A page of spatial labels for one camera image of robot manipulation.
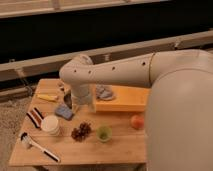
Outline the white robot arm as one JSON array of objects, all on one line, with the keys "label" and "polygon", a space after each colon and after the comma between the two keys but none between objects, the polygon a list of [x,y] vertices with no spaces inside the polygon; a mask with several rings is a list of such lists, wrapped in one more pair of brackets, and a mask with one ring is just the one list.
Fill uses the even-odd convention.
[{"label": "white robot arm", "polygon": [[95,83],[148,88],[148,171],[213,171],[212,53],[164,51],[102,64],[78,55],[59,75],[78,104],[90,100]]}]

